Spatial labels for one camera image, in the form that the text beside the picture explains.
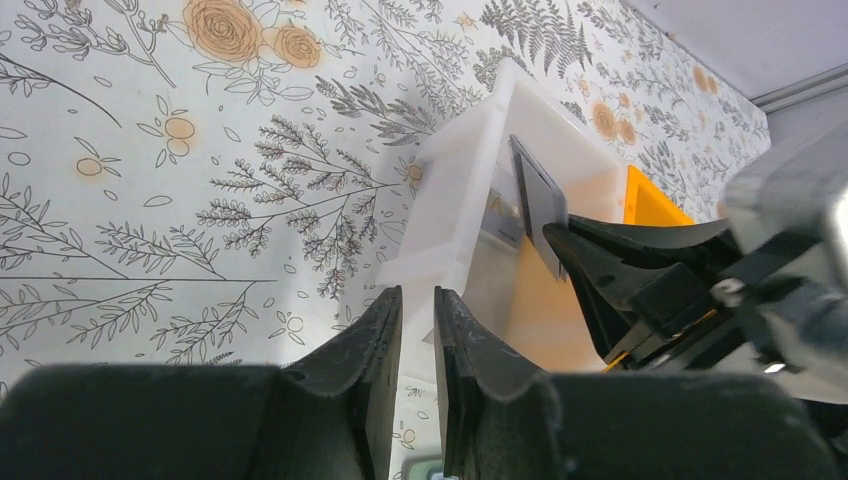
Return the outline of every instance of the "leaf sketch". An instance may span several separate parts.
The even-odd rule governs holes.
[[[168,205],[172,201],[174,201],[174,200],[167,195],[156,195],[156,196],[148,198],[147,201],[144,202],[144,206],[147,207],[147,208],[161,207],[161,206],[164,206],[164,205]]]
[[[79,61],[85,60],[91,51],[126,56],[141,65],[155,68],[171,88],[176,88],[174,82],[153,56],[157,35],[165,31],[163,22],[167,17],[163,15],[158,20],[148,19],[144,10],[139,9],[138,0],[103,0],[103,3],[124,18],[137,47],[130,47],[124,36],[112,27],[104,27],[102,32],[105,32],[105,35],[96,31],[91,10],[81,10],[72,3],[60,8],[58,0],[24,2],[39,19],[48,22],[46,27],[48,31],[26,15],[18,15],[15,25],[20,29],[33,32],[34,36],[23,37],[22,41],[28,43],[30,48],[37,52],[52,43],[53,50],[59,53],[71,53],[72,57]],[[142,34],[145,34],[148,39],[143,39]]]
[[[235,367],[235,366],[241,365],[241,362],[243,362],[244,360],[242,360],[240,358],[227,360],[226,362],[224,361],[224,359],[231,356],[233,353],[235,353],[235,352],[225,352],[225,353],[222,353],[220,355],[216,355],[214,358],[211,358],[211,359],[203,362],[203,365],[219,366],[219,367]]]
[[[489,92],[495,88],[495,77],[497,77],[498,74],[498,65],[500,65],[504,58],[511,58],[531,77],[533,76],[530,70],[527,69],[527,64],[524,63],[524,59],[506,45],[502,46],[500,50],[495,47],[490,47],[488,53],[486,53],[485,50],[477,50],[477,58],[480,59],[480,63],[474,64],[474,76],[477,78],[478,82],[486,86],[486,90]]]
[[[25,97],[32,95],[34,89],[40,90],[47,88],[50,85],[58,85],[94,105],[98,110],[105,113],[113,122],[115,122],[118,127],[121,127],[121,123],[114,115],[109,113],[108,110],[103,108],[99,103],[95,102],[91,98],[49,75],[45,75],[20,62],[12,60],[2,53],[0,53],[0,84],[9,85],[9,92],[12,94],[20,89]]]
[[[686,99],[672,84],[668,77],[652,65],[645,64],[644,68],[634,68],[623,77],[618,70],[610,70],[606,64],[596,65],[598,74],[614,87],[625,87],[634,91],[643,91],[646,95],[655,96],[659,100],[670,97],[671,107],[685,105],[691,111]]]
[[[373,90],[364,85],[345,87],[338,80],[324,80],[321,77],[315,89],[330,99],[333,110],[340,115],[359,118],[363,112],[377,117],[376,124],[370,124],[386,139],[383,145],[408,145],[422,140],[435,132],[436,120],[423,107],[415,107],[405,100],[396,98],[386,103]]]
[[[224,127],[224,134],[226,134],[227,138],[229,138],[230,140],[236,143],[241,143],[241,137],[239,137],[238,134],[234,132],[232,128]]]
[[[15,130],[14,128],[0,127],[0,138],[5,138],[6,140],[20,140],[22,138],[27,138],[27,134],[19,130]]]
[[[565,9],[563,15],[553,0],[544,4],[542,0],[489,0],[480,22],[495,28],[510,46],[528,55],[531,63],[540,58],[546,75],[556,64],[557,74],[563,78],[574,62],[584,70],[586,63],[592,64],[583,25],[577,27],[568,3]]]
[[[90,336],[91,349],[94,350],[103,339],[104,333],[106,334],[106,341],[109,342],[112,341],[116,333],[123,332],[130,325],[132,325],[133,331],[138,333],[142,319],[150,318],[154,322],[159,319],[159,314],[152,300],[171,301],[170,297],[162,293],[171,290],[170,287],[163,286],[167,282],[168,280],[160,280],[125,293],[110,302],[98,302],[99,320],[90,318],[89,325],[71,325],[71,328],[76,330],[77,333],[65,343],[76,341],[83,343]]]
[[[415,7],[416,12],[427,12],[424,14],[424,19],[428,22],[442,23],[442,17],[439,14],[445,7],[440,0],[410,0],[410,3]]]
[[[242,315],[259,319],[259,315],[246,304],[247,292],[255,283],[249,283],[234,302],[221,302],[215,306],[204,307],[200,320],[172,316],[168,328],[160,328],[150,337],[151,341],[156,342],[157,351],[162,349],[170,338],[176,338],[175,347],[170,351],[173,356],[165,363],[191,365],[195,359],[206,362],[210,347],[220,349],[225,341],[227,344],[233,343],[233,331],[236,327],[246,334],[247,326],[242,322]]]
[[[285,219],[303,237],[304,259],[314,262],[313,270],[325,272],[318,293],[338,299],[345,280],[358,271],[362,241],[376,240],[378,195],[401,184],[376,180],[370,167],[348,151],[334,154],[313,124],[298,126],[275,115],[271,126],[259,131],[264,140],[256,149],[265,159],[259,171],[238,159],[229,178],[211,183],[248,196],[256,205],[285,208],[254,214],[244,201],[214,199],[209,210],[197,213],[198,224],[235,229],[224,236],[225,248],[246,248],[255,258],[268,245],[270,222]]]
[[[11,163],[12,165],[17,165],[19,167],[25,167],[29,165],[30,161],[32,161],[32,158],[29,156],[29,154],[26,154],[24,152],[12,152],[6,158],[9,160],[9,163]]]
[[[120,265],[130,266],[140,262],[139,266],[145,273],[158,271],[158,275],[165,275],[177,259],[182,258],[224,279],[212,267],[212,260],[218,255],[218,249],[212,250],[212,238],[208,238],[205,244],[201,243],[205,232],[194,229],[186,232],[185,227],[180,226],[169,230],[169,240],[166,235],[159,235],[155,231],[145,232],[143,225],[130,227],[129,222],[117,226],[109,222],[108,226],[98,225],[97,228],[107,239],[94,243],[103,247],[103,253],[117,256]]]
[[[339,0],[328,0],[324,10],[329,12],[330,18],[336,21],[334,31],[340,32],[341,41],[351,47],[368,43],[368,35],[365,33],[365,24],[350,15],[350,5]]]
[[[32,188],[23,192],[11,188],[9,174],[3,176],[0,187],[0,269],[13,270],[35,256],[53,256],[67,262],[71,258],[89,259],[118,277],[123,274],[83,250],[83,241],[73,229],[64,229],[67,222],[47,221],[50,200],[36,203]]]
[[[645,105],[645,113],[654,125],[663,127],[666,138],[676,138],[681,142],[689,141],[689,130],[683,128],[680,119],[672,112],[664,112],[660,107]]]
[[[389,64],[415,73],[421,96],[439,116],[455,117],[481,100],[480,92],[456,83],[468,64],[465,40],[440,31],[413,31],[418,20],[399,3],[378,0],[374,8],[363,0],[362,5],[371,12],[371,35]]]
[[[620,11],[623,15],[628,16],[626,8],[622,8]],[[619,44],[624,44],[627,40],[633,38],[633,34],[630,32],[627,24],[624,21],[615,18],[612,13],[603,6],[595,8],[589,2],[581,2],[577,5],[577,12],[583,15],[584,18],[588,18],[595,28],[606,31],[610,38]]]
[[[65,287],[54,285],[61,295],[40,291],[29,284],[21,284],[17,295],[0,289],[0,339],[8,346],[20,349],[20,343],[32,337],[41,322],[50,326],[64,325],[71,312],[98,303],[94,299],[81,299]],[[0,356],[4,353],[0,343]]]

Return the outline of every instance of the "white plastic container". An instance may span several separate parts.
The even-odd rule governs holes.
[[[492,94],[422,143],[417,157],[424,161],[424,178],[403,243],[398,257],[381,265],[378,282],[403,287],[401,370],[406,375],[435,381],[435,286],[463,295],[478,320],[544,368],[551,365],[534,359],[509,338],[532,338],[539,325],[516,320],[542,315],[547,322],[551,317],[551,333],[588,348],[573,362],[576,369],[603,365],[594,355],[576,298],[550,298],[573,297],[570,285],[553,279],[526,239],[519,252],[509,242],[481,234],[493,182],[507,205],[505,215],[519,203],[510,135],[519,138],[563,189],[569,213],[622,220],[626,162],[518,65],[502,62]],[[540,301],[551,308],[537,308],[542,307],[535,305]],[[541,330],[536,333],[547,338]]]

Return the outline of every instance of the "botanical line drawing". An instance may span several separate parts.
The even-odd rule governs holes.
[[[361,3],[371,12],[371,35],[389,64],[415,73],[421,96],[433,111],[451,118],[480,101],[479,91],[456,83],[468,64],[464,40],[440,31],[413,31],[418,19],[394,1],[378,0],[377,8],[366,0]]]
[[[82,147],[91,154],[91,157],[84,156],[80,158],[76,162],[77,172],[80,175],[86,177],[93,177],[99,175],[102,172],[106,172],[109,175],[114,175],[116,177],[120,177],[121,174],[118,172],[115,167],[111,165],[105,165],[109,163],[120,162],[120,158],[115,157],[101,157],[97,150],[89,143],[87,140],[84,140],[80,137],[74,137],[74,140],[77,141]]]
[[[644,106],[648,119],[654,125],[661,125],[667,138],[676,138],[681,142],[689,140],[689,130],[683,128],[680,119],[672,112],[664,112],[660,107]]]
[[[324,10],[330,13],[330,18],[336,21],[336,32],[341,32],[341,40],[355,47],[368,43],[368,34],[365,33],[365,24],[350,15],[350,5],[339,0],[327,0]]]
[[[617,70],[610,70],[605,64],[596,65],[598,74],[614,87],[625,87],[634,91],[643,90],[647,95],[656,96],[659,100],[670,97],[671,107],[685,105],[691,111],[689,102],[683,98],[678,87],[661,74],[655,67],[647,65],[645,69],[633,69],[624,77]]]
[[[83,249],[83,240],[73,228],[63,229],[67,222],[45,221],[50,208],[50,200],[36,203],[32,198],[32,188],[14,191],[10,185],[8,173],[3,175],[0,187],[0,228],[11,223],[12,226],[2,232],[0,246],[0,269],[13,270],[30,261],[34,256],[55,256],[67,262],[71,258],[91,259],[103,268],[120,277],[117,270],[89,254]]]
[[[188,110],[184,108],[172,110],[161,95],[156,95],[156,107],[162,114],[162,118],[155,117],[153,125],[137,123],[136,126],[152,137],[167,138],[165,146],[156,156],[155,168],[164,165],[166,160],[176,165],[177,158],[185,157],[191,152],[190,142],[196,133],[196,128],[191,120],[183,117]]]
[[[500,50],[495,47],[491,47],[489,48],[488,53],[484,50],[477,50],[477,58],[480,59],[480,63],[474,64],[474,76],[477,78],[478,82],[486,86],[486,90],[489,92],[495,88],[495,77],[498,73],[498,65],[500,65],[501,60],[504,58],[511,58],[518,64],[518,66],[523,68],[525,72],[531,76],[533,75],[530,73],[530,70],[527,69],[527,64],[524,63],[524,59],[506,45],[502,46]]]
[[[358,54],[345,41],[334,45],[319,39],[302,24],[304,18],[305,12],[281,10],[280,2],[274,1],[248,9],[228,0],[190,0],[183,22],[169,20],[166,27],[210,60],[193,67],[207,75],[207,94],[216,77],[227,82],[224,91],[246,95],[247,104],[258,99],[269,106],[277,98],[301,101],[313,94],[306,87],[281,82],[280,74],[316,67],[322,52],[339,59],[343,53]]]
[[[47,32],[41,25],[27,17],[18,15],[15,25],[18,28],[32,31],[35,36],[23,37],[22,40],[30,45],[30,48],[40,52],[53,43],[53,50],[59,53],[71,53],[75,60],[85,60],[85,57],[93,50],[113,56],[126,56],[141,65],[150,66],[159,72],[159,75],[168,82],[171,88],[176,85],[159,65],[153,56],[156,50],[157,35],[163,33],[166,16],[158,20],[147,19],[144,10],[140,10],[138,0],[103,0],[112,10],[124,18],[130,32],[132,33],[137,48],[130,47],[124,36],[116,32],[112,27],[105,27],[105,35],[94,29],[94,18],[91,10],[80,9],[78,4],[68,2],[64,8],[59,8],[57,0],[26,0],[24,4],[38,15],[38,18],[47,22]],[[142,33],[149,37],[142,38]]]
[[[21,140],[27,138],[27,134],[14,128],[0,127],[0,138],[6,140]]]
[[[172,201],[174,201],[174,200],[167,195],[156,195],[156,196],[148,198],[147,201],[144,202],[144,206],[148,207],[148,208],[162,207],[164,205],[168,205]]]
[[[232,140],[232,141],[234,141],[234,142],[236,142],[236,143],[241,143],[241,137],[239,137],[239,136],[238,136],[238,134],[237,134],[237,133],[236,133],[236,132],[235,132],[232,128],[230,128],[230,127],[224,127],[224,134],[225,134],[225,135],[227,136],[227,138],[229,138],[230,140]]]
[[[11,36],[11,32],[8,30],[0,31],[0,46],[3,46],[3,42],[7,41]],[[26,65],[12,60],[8,56],[0,53],[0,84],[9,85],[9,92],[14,94],[18,89],[24,93],[25,97],[29,97],[32,95],[33,89],[39,90],[43,88],[47,88],[50,85],[58,85],[65,90],[73,93],[74,95],[82,98],[88,103],[97,107],[98,110],[105,113],[116,125],[119,127],[121,123],[118,122],[108,110],[103,108],[99,103],[95,102],[91,98],[83,95],[78,90],[73,87],[56,80],[55,78],[45,75],[33,68],[27,67]]]
[[[197,232],[192,229],[188,232],[185,227],[172,227],[168,233],[171,234],[170,241],[166,235],[157,235],[155,231],[144,232],[144,226],[131,228],[128,222],[116,226],[97,226],[100,233],[107,240],[98,240],[94,243],[104,247],[103,253],[110,256],[118,255],[118,263],[132,265],[140,262],[145,273],[159,270],[159,275],[164,275],[177,259],[183,259],[206,270],[219,279],[222,275],[212,267],[212,261],[218,256],[218,249],[212,250],[212,238],[208,238],[203,244],[205,232]]]
[[[151,341],[156,341],[157,351],[162,348],[169,335],[178,339],[176,344],[180,346],[170,351],[173,356],[165,363],[190,365],[194,358],[205,362],[209,348],[207,344],[218,348],[221,348],[225,341],[232,344],[233,330],[236,327],[247,334],[247,327],[241,321],[242,314],[259,319],[259,315],[246,304],[247,292],[254,284],[255,282],[249,283],[235,302],[219,302],[216,306],[204,307],[200,315],[201,320],[190,320],[180,315],[172,316],[170,328],[160,328],[150,338]]]
[[[271,335],[268,336],[268,339],[279,337],[280,335],[287,335],[294,343],[305,346],[306,342],[300,338],[298,333],[303,331],[303,319],[300,317],[293,317],[291,312],[283,313],[281,311],[277,311],[277,320],[283,324],[282,327],[278,328]]]
[[[12,152],[8,157],[9,163],[12,165],[17,165],[19,167],[25,167],[29,165],[29,162],[32,160],[30,156],[24,152]]]
[[[107,226],[98,226],[104,239],[94,243],[104,248],[103,253],[116,258],[117,264],[124,268],[135,265],[135,268],[142,270],[145,275],[158,276],[130,277],[91,254],[86,248],[86,241],[74,228],[69,228],[67,222],[49,220],[49,208],[49,200],[43,204],[36,203],[30,187],[25,187],[22,192],[13,190],[9,174],[4,175],[0,188],[0,228],[9,228],[2,232],[0,269],[15,270],[36,257],[56,259],[56,266],[71,259],[79,259],[97,263],[108,270],[108,275],[69,277],[53,272],[52,276],[0,277],[0,280],[15,281],[19,284],[14,295],[0,289],[0,340],[5,340],[5,344],[15,350],[19,350],[21,342],[30,339],[43,323],[63,326],[71,320],[75,312],[93,311],[96,315],[93,315],[87,324],[71,325],[70,328],[75,330],[75,333],[68,343],[90,341],[90,348],[93,349],[99,342],[104,339],[111,341],[116,334],[124,332],[130,326],[138,333],[142,320],[158,320],[157,306],[161,308],[162,302],[170,302],[170,297],[163,292],[170,291],[174,284],[247,283],[247,288],[250,288],[259,282],[272,281],[234,280],[218,273],[213,261],[219,249],[215,248],[214,240],[206,236],[206,232],[187,230],[184,226],[179,226],[170,228],[168,235],[159,235],[155,231],[145,231],[143,225],[134,228],[127,222],[120,226],[111,222]],[[178,260],[195,266],[203,272],[202,275],[165,277]],[[121,286],[126,284],[127,288],[121,288],[121,291],[114,295],[98,293],[86,298],[74,291],[80,282],[109,282]],[[239,298],[244,297],[247,288]],[[237,306],[233,311],[242,308],[243,306]],[[226,324],[223,318],[221,324],[225,325],[222,328],[232,326]],[[227,338],[230,341],[231,337],[232,328],[227,330]],[[3,344],[0,344],[0,355],[4,348]]]
[[[259,131],[265,139],[256,143],[264,158],[259,171],[238,159],[229,178],[212,184],[252,196],[258,207],[284,208],[256,214],[244,201],[214,199],[209,210],[198,212],[198,223],[235,229],[224,236],[225,247],[246,248],[255,258],[268,246],[271,221],[285,219],[303,236],[304,259],[314,262],[313,270],[325,272],[319,295],[338,299],[345,280],[358,271],[355,257],[362,253],[362,242],[377,238],[378,195],[402,183],[376,180],[368,165],[345,150],[336,149],[334,155],[313,124],[297,126],[275,115],[271,126]]]
[[[203,362],[203,365],[207,365],[207,366],[215,365],[215,366],[219,366],[219,367],[235,367],[237,365],[240,365],[241,362],[244,361],[241,358],[229,359],[226,362],[224,361],[225,359],[227,359],[227,357],[231,356],[233,353],[235,353],[235,352],[224,352],[224,353],[221,353],[219,355],[215,355],[215,357]]]
[[[541,1],[490,0],[480,23],[495,28],[510,46],[529,56],[531,63],[541,59],[546,75],[556,64],[557,74],[563,78],[572,63],[579,62],[584,70],[592,63],[583,25],[578,29],[568,3],[565,8],[563,16],[553,0],[546,0],[544,5]]]
[[[95,75],[94,81],[99,83],[100,85],[103,85],[106,88],[112,88],[112,82],[110,82],[108,78],[98,77],[97,75]]]
[[[435,132],[436,120],[421,106],[399,98],[386,103],[364,85],[346,88],[338,80],[316,78],[316,90],[331,100],[337,113],[350,118],[359,118],[363,112],[377,117],[377,123],[370,125],[379,132],[378,137],[387,140],[383,145],[408,145]]]

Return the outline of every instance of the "wall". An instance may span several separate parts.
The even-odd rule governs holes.
[[[772,144],[777,144],[801,127],[815,122],[826,127],[848,118],[848,87],[807,100],[767,116]]]

